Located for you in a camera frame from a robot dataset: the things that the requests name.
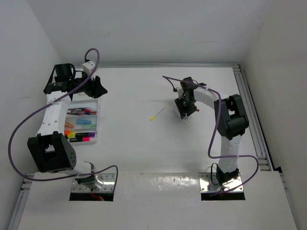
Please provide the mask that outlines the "red capped pen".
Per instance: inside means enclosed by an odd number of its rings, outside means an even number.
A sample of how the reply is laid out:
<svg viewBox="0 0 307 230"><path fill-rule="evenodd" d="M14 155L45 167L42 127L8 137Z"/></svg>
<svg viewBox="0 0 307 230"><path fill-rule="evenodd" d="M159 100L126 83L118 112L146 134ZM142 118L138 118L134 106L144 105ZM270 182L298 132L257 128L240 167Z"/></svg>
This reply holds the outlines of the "red capped pen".
<svg viewBox="0 0 307 230"><path fill-rule="evenodd" d="M91 110L86 110L84 112L85 115L95 115L97 113L97 111L91 111Z"/></svg>

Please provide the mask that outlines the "blue gel pen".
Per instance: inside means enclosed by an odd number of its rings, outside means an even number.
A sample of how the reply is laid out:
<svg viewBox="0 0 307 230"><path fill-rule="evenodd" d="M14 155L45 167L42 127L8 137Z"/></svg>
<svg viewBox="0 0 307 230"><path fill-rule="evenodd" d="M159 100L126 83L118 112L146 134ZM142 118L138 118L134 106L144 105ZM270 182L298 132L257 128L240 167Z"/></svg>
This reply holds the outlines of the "blue gel pen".
<svg viewBox="0 0 307 230"><path fill-rule="evenodd" d="M69 108L68 111L73 112L73 111L84 111L84 112L89 112L91 109L89 108Z"/></svg>

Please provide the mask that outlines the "red gel pen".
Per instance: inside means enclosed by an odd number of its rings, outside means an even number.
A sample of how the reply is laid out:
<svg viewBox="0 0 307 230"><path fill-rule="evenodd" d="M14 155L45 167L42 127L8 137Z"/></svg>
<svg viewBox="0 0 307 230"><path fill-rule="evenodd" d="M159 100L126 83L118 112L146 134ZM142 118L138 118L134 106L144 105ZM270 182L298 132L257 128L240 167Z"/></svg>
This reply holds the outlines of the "red gel pen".
<svg viewBox="0 0 307 230"><path fill-rule="evenodd" d="M83 116L83 113L67 113L67 115Z"/></svg>

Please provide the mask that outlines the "yellow white marker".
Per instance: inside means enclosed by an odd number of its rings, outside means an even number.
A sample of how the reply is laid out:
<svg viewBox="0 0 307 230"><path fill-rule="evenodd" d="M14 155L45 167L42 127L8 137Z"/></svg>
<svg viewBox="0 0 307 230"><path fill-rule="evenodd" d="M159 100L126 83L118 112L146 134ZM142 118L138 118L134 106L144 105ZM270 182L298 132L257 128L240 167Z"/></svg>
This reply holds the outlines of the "yellow white marker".
<svg viewBox="0 0 307 230"><path fill-rule="evenodd" d="M165 106L161 108L156 114L154 114L151 118L150 121L153 121L163 110L165 109Z"/></svg>

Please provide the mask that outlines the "green eraser case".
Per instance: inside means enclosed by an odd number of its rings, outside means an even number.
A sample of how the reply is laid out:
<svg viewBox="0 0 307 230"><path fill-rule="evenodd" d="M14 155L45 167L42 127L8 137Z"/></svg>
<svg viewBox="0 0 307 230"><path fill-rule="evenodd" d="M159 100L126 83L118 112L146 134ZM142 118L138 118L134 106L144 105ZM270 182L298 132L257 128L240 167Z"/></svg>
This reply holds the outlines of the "green eraser case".
<svg viewBox="0 0 307 230"><path fill-rule="evenodd" d="M85 124L85 125L82 125L82 129L87 129L87 128L96 128L96 124Z"/></svg>

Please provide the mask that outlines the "blue eraser case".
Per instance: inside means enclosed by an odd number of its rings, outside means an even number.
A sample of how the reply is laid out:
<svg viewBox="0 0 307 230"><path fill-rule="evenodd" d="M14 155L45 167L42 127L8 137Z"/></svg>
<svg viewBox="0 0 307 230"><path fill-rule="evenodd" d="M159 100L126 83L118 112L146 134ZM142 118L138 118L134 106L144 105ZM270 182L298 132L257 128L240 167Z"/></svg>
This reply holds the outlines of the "blue eraser case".
<svg viewBox="0 0 307 230"><path fill-rule="evenodd" d="M87 120L87 119L77 119L76 120L77 125L85 125L85 124L91 124L91 123L92 123L92 121Z"/></svg>

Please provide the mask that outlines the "orange eraser case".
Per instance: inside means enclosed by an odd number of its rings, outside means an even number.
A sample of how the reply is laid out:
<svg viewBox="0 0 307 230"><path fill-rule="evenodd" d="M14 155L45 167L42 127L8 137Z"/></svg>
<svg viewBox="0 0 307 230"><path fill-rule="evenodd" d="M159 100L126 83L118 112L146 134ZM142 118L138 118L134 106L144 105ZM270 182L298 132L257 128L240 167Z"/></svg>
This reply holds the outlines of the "orange eraser case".
<svg viewBox="0 0 307 230"><path fill-rule="evenodd" d="M67 122L67 121L65 122L64 126L67 127L67 128L74 128L74 125L69 123L69 122Z"/></svg>

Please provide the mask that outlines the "purple black highlighter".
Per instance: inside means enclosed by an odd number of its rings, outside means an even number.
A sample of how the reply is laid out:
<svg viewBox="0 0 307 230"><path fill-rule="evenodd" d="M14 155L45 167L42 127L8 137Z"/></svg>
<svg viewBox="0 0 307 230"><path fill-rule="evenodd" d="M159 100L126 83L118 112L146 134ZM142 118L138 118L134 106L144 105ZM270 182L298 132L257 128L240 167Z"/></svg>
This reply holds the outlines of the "purple black highlighter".
<svg viewBox="0 0 307 230"><path fill-rule="evenodd" d="M76 138L92 138L95 137L95 132L81 132L75 134Z"/></svg>

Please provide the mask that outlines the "pink black highlighter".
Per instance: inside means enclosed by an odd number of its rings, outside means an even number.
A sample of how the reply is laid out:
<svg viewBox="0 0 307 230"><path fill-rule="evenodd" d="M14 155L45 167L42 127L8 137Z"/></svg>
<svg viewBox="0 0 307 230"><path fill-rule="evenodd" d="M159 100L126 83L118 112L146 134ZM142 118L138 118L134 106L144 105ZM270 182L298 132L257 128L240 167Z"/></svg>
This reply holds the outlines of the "pink black highlighter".
<svg viewBox="0 0 307 230"><path fill-rule="evenodd" d="M90 141L90 137L76 137L76 138L70 138L69 142L70 143L76 143L76 142L88 142Z"/></svg>

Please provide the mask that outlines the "yellow black highlighter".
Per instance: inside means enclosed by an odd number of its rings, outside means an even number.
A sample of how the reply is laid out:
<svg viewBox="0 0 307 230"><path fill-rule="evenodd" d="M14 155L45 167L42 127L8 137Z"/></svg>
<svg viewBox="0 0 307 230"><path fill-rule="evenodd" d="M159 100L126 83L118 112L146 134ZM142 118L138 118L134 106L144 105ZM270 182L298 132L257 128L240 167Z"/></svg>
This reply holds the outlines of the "yellow black highlighter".
<svg viewBox="0 0 307 230"><path fill-rule="evenodd" d="M67 134L68 138L74 138L75 137L75 133L74 132L70 132Z"/></svg>

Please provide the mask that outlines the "orange black highlighter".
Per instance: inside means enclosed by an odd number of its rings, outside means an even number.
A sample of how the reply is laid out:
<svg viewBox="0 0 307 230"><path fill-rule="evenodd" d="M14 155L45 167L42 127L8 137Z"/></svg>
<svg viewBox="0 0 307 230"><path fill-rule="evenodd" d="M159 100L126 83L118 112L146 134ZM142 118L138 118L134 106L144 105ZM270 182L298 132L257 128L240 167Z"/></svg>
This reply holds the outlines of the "orange black highlighter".
<svg viewBox="0 0 307 230"><path fill-rule="evenodd" d="M68 135L69 135L69 133L70 133L70 131L69 131L69 130L65 130L65 131L64 131L64 135L65 135L65 136L68 136Z"/></svg>

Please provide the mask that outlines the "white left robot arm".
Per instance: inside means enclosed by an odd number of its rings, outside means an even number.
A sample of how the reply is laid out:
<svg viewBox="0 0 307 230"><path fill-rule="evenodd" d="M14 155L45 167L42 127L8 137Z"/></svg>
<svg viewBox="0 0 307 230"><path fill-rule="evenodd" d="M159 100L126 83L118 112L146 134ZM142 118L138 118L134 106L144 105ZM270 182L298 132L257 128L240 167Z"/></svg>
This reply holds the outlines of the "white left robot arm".
<svg viewBox="0 0 307 230"><path fill-rule="evenodd" d="M76 175L75 180L93 190L101 187L98 176L94 175L94 165L77 159L75 150L64 136L66 114L73 95L73 89L92 98L107 93L98 76L92 78L95 64L87 60L83 63L82 76L76 78L75 67L70 63L57 64L43 90L49 107L45 110L42 124L35 137L29 138L27 146L41 173L64 173Z"/></svg>

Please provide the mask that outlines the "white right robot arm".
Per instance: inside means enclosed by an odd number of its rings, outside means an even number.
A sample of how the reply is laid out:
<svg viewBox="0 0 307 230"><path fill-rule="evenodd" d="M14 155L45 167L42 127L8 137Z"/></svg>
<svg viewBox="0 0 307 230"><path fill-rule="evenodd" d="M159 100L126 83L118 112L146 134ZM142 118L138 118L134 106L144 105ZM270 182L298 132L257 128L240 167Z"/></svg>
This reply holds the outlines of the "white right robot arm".
<svg viewBox="0 0 307 230"><path fill-rule="evenodd" d="M204 89L206 84L194 84L192 77L184 78L175 104L183 119L196 112L196 102L203 103L214 110L218 132L221 136L221 157L216 166L216 180L219 185L237 178L239 169L237 156L239 143L249 126L248 116L239 94L230 96L217 95L211 90Z"/></svg>

